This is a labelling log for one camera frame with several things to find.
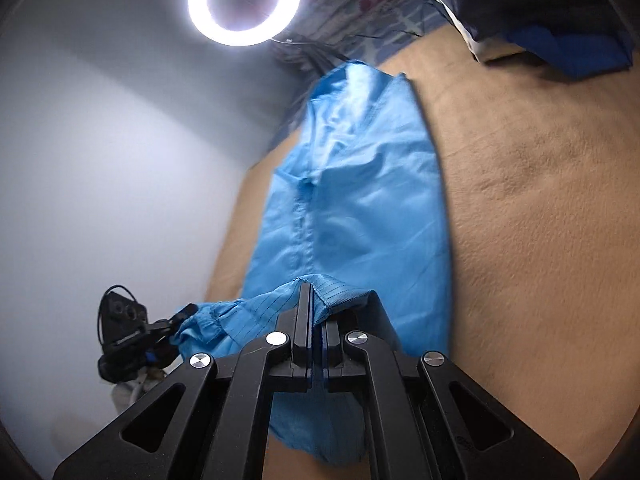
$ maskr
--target white wall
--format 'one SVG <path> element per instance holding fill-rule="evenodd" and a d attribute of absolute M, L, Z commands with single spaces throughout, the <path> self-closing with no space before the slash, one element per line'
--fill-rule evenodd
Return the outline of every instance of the white wall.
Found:
<path fill-rule="evenodd" d="M 33 466 L 115 415 L 97 303 L 203 298 L 242 176 L 296 77 L 186 0 L 26 0 L 0 36 L 0 417 Z"/>

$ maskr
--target blue garment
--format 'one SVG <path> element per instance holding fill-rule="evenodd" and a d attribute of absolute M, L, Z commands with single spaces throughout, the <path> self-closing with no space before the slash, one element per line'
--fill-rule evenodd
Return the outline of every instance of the blue garment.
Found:
<path fill-rule="evenodd" d="M 310 280 L 310 274 L 329 280 L 320 283 L 320 312 L 341 301 L 344 290 L 347 297 L 375 290 L 405 352 L 447 351 L 451 278 L 444 192 L 433 143 L 402 74 L 348 62 L 320 80 L 300 142 L 271 181 L 242 292 L 249 300 L 201 306 L 177 335 L 180 352 L 238 351 L 246 334 L 273 329 L 277 309 L 295 306 L 295 285 L 280 286 L 299 283 L 300 276 Z M 326 283 L 335 290 L 323 288 Z M 316 322 L 318 316 L 324 314 L 316 311 Z M 271 431 L 327 462 L 358 460 L 364 453 L 362 411 L 351 394 L 326 393 L 320 376 L 314 374 L 307 394 L 274 398 Z"/>
<path fill-rule="evenodd" d="M 198 352 L 214 358 L 239 352 L 252 339 L 273 331 L 279 313 L 297 305 L 301 282 L 314 288 L 314 325 L 345 308 L 361 309 L 361 329 L 399 348 L 375 292 L 322 274 L 302 276 L 250 300 L 200 304 L 172 342 L 185 359 Z M 364 453 L 362 410 L 351 394 L 328 394 L 320 369 L 313 371 L 312 387 L 306 394 L 274 394 L 271 432 L 289 447 L 337 465 L 354 462 Z"/>
<path fill-rule="evenodd" d="M 505 34 L 505 39 L 544 59 L 567 76 L 590 75 L 628 68 L 633 64 L 633 41 L 628 32 L 607 34 L 552 34 L 529 25 Z"/>

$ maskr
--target silver screw head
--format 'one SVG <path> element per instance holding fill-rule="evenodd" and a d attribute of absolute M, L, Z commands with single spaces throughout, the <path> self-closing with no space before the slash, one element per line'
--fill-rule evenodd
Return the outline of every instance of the silver screw head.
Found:
<path fill-rule="evenodd" d="M 282 332 L 271 332 L 267 334 L 267 343 L 278 346 L 287 342 L 287 335 Z"/>
<path fill-rule="evenodd" d="M 349 332 L 347 334 L 347 341 L 354 345 L 361 345 L 367 342 L 369 337 L 364 332 L 360 332 L 359 330 L 354 330 L 353 332 Z"/>
<path fill-rule="evenodd" d="M 211 364 L 211 356 L 209 354 L 194 354 L 189 359 L 189 364 L 194 368 L 206 368 Z"/>
<path fill-rule="evenodd" d="M 427 352 L 424 355 L 423 360 L 429 366 L 440 366 L 444 363 L 444 355 L 440 352 Z"/>

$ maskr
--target ring light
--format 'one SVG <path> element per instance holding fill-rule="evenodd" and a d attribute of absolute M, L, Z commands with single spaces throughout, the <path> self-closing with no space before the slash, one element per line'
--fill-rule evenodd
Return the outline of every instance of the ring light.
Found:
<path fill-rule="evenodd" d="M 189 15 L 196 28 L 207 38 L 231 46 L 262 43 L 289 25 L 300 0 L 278 0 L 273 12 L 260 25 L 247 30 L 228 30 L 220 27 L 209 10 L 209 0 L 189 0 Z"/>

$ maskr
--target black cable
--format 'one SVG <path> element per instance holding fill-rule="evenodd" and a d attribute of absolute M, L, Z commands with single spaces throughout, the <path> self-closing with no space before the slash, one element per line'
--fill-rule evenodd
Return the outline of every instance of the black cable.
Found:
<path fill-rule="evenodd" d="M 112 290 L 115 290 L 116 288 L 121 288 L 122 290 L 125 290 L 127 292 L 127 294 L 129 294 L 131 296 L 131 299 L 135 303 L 138 302 L 138 300 L 133 295 L 133 293 L 124 285 L 112 285 L 104 292 L 104 294 L 102 295 L 102 298 L 100 298 L 100 306 L 98 307 L 98 322 L 97 322 L 97 325 L 96 325 L 96 332 L 98 334 L 98 342 L 100 343 L 100 346 L 103 345 L 102 332 L 100 330 L 100 322 L 102 320 L 102 302 L 104 301 L 104 298 L 107 296 L 107 294 L 109 294 Z"/>
<path fill-rule="evenodd" d="M 343 53 L 339 52 L 338 50 L 335 50 L 334 47 L 332 47 L 329 44 L 326 43 L 316 43 L 316 49 L 318 50 L 322 50 L 328 54 L 331 54 L 332 56 L 334 56 L 335 58 L 339 59 L 340 61 L 348 61 L 349 58 L 346 57 Z"/>
<path fill-rule="evenodd" d="M 393 33 L 410 34 L 411 36 L 415 36 L 416 38 L 423 37 L 423 34 L 418 34 L 417 32 L 414 32 L 412 30 L 397 30 L 397 29 L 393 29 L 393 30 L 386 31 L 384 34 L 382 34 L 382 36 L 368 36 L 367 34 L 351 34 L 350 36 L 345 36 L 344 40 L 347 40 L 349 38 L 370 38 L 372 40 L 382 40 L 382 38 L 385 38 L 389 34 L 393 34 Z"/>
<path fill-rule="evenodd" d="M 425 0 L 422 0 L 422 5 L 420 6 L 420 35 L 424 36 L 424 3 Z"/>
<path fill-rule="evenodd" d="M 324 50 L 315 46 L 308 46 L 306 48 L 307 55 L 311 55 L 315 58 L 316 62 L 322 67 L 322 75 L 331 72 L 335 68 L 335 63 L 325 54 Z"/>
<path fill-rule="evenodd" d="M 316 43 L 318 43 L 317 41 L 280 41 L 273 38 L 269 39 L 275 43 L 281 43 L 284 45 L 315 45 Z"/>
<path fill-rule="evenodd" d="M 316 60 L 316 58 L 309 52 L 307 52 L 306 50 L 302 51 L 305 54 L 305 59 L 306 61 L 309 63 L 309 65 L 311 65 L 311 68 L 313 70 L 316 71 L 316 73 L 322 77 L 326 72 L 324 71 L 324 69 L 320 66 L 320 64 L 318 63 L 318 61 Z"/>

